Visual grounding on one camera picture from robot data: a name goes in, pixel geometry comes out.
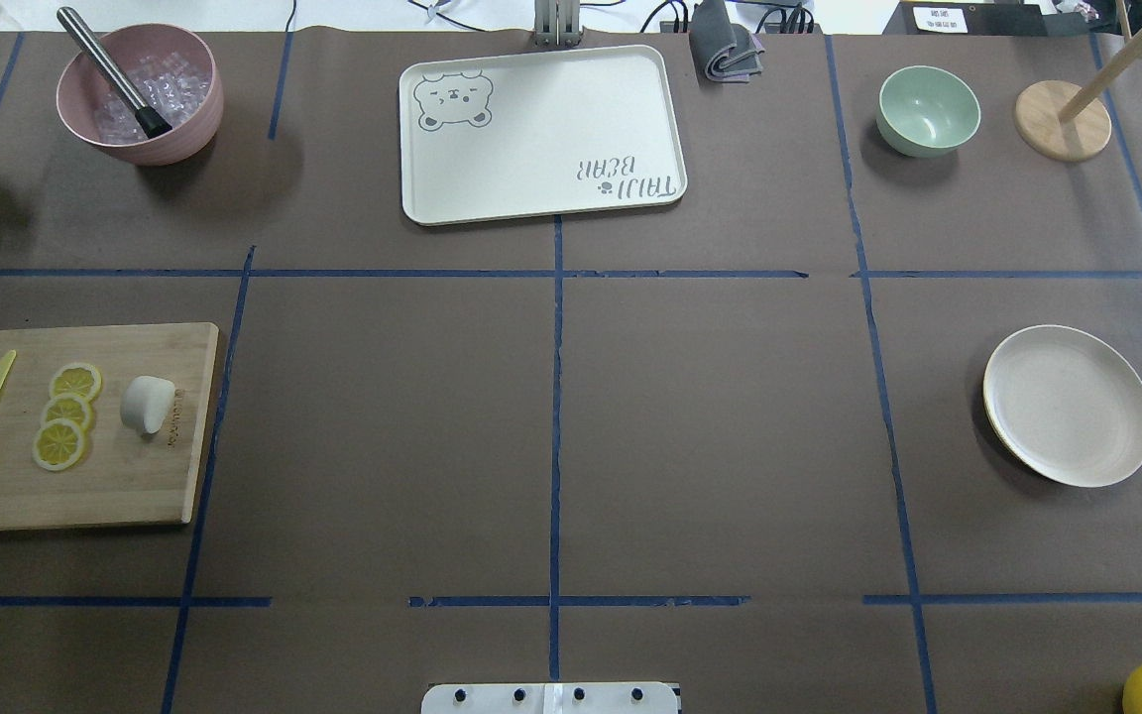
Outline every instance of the wooden cutting board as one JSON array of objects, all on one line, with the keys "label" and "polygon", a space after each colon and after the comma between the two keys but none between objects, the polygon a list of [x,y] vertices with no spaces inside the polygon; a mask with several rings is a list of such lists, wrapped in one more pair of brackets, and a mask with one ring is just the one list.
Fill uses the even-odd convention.
[{"label": "wooden cutting board", "polygon": [[[0,394],[0,530],[187,523],[206,433],[218,328],[210,322],[0,330],[17,358]],[[33,463],[51,375],[90,362],[104,376],[87,456],[64,471]],[[156,434],[122,425],[121,399],[139,375],[176,384]]]}]

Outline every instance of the black muddler tip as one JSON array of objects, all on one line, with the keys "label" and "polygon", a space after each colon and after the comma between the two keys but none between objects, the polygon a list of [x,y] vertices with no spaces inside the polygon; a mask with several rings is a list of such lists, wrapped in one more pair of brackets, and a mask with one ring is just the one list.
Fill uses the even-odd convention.
[{"label": "black muddler tip", "polygon": [[144,107],[136,110],[135,121],[139,122],[139,128],[144,130],[144,135],[152,139],[155,136],[161,136],[166,131],[170,131],[170,122],[164,121],[158,110],[153,107]]}]

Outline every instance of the stainless steel muddler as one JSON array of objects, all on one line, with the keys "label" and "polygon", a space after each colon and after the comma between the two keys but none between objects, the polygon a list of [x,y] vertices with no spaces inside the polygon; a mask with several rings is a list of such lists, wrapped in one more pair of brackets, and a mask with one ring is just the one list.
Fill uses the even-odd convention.
[{"label": "stainless steel muddler", "polygon": [[152,139],[154,136],[170,131],[170,123],[161,118],[158,110],[146,103],[144,95],[139,94],[139,90],[131,83],[131,79],[126,77],[122,67],[114,63],[113,57],[108,57],[108,51],[91,34],[91,27],[87,26],[86,21],[82,19],[81,15],[78,15],[78,10],[61,8],[56,11],[56,18],[59,19],[61,26],[66,29],[73,41],[82,48],[82,53],[87,53],[87,57],[90,57],[95,62],[95,66],[99,67],[99,73],[113,86],[118,96],[121,96],[122,102],[126,102],[127,107],[135,112],[135,121],[139,122],[145,136]]}]

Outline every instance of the white label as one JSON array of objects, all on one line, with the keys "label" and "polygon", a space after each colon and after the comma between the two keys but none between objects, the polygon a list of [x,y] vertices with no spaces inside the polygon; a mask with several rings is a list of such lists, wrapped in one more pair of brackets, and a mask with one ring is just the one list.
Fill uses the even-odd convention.
[{"label": "white label", "polygon": [[915,8],[915,26],[924,32],[966,34],[964,10],[959,8]]}]

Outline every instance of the pink bowl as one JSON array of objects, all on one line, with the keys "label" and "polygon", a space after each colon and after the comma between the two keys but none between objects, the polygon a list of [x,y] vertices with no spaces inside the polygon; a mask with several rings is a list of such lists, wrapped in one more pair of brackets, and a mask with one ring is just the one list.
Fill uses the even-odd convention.
[{"label": "pink bowl", "polygon": [[156,55],[167,57],[177,53],[187,63],[204,71],[210,71],[209,91],[206,99],[196,109],[193,117],[179,126],[171,128],[154,139],[135,142],[135,144],[105,144],[100,141],[99,130],[95,126],[95,111],[99,109],[112,87],[100,75],[90,57],[78,54],[64,73],[59,75],[56,87],[56,110],[59,119],[69,131],[108,157],[137,163],[140,167],[161,167],[164,163],[182,161],[202,150],[223,119],[223,83],[218,78],[218,64],[215,55],[199,37],[180,26],[164,24],[142,24],[142,26],[124,26],[100,38],[100,45],[108,51],[115,63],[121,64],[127,72],[139,64],[139,59]]}]

